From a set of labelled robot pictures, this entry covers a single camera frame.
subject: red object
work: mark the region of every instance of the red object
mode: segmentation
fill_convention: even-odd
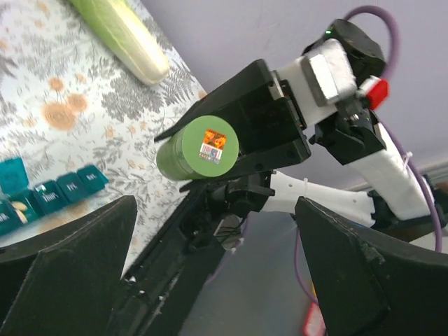
[[[389,83],[387,80],[380,79],[377,84],[366,94],[369,99],[370,108],[375,110],[389,96]]]
[[[303,335],[324,336],[325,330],[321,309],[317,304],[311,303],[305,324],[303,325]]]

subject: orange label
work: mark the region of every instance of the orange label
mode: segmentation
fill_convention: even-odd
[[[204,140],[202,142],[208,146],[222,150],[226,141],[227,137],[224,134],[208,129],[205,131]]]

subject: green cylinder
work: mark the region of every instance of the green cylinder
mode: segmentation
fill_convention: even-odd
[[[205,179],[231,170],[238,152],[238,137],[232,126],[214,115],[205,115],[162,144],[156,162],[169,180]]]

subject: tablecloth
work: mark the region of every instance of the tablecloth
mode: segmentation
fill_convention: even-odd
[[[68,1],[0,0],[0,160],[22,157],[30,187],[86,164],[109,179],[95,197],[0,237],[0,246],[134,195],[139,212],[126,270],[182,200],[179,184],[155,165],[153,137],[204,92],[142,3],[129,4],[169,58],[160,85],[133,77]]]

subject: can lid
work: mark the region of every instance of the can lid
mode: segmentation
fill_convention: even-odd
[[[224,175],[235,165],[239,142],[224,119],[205,115],[185,126],[182,153],[191,169],[203,177]]]
[[[0,188],[3,194],[13,195],[28,188],[29,180],[21,157],[0,162]]]

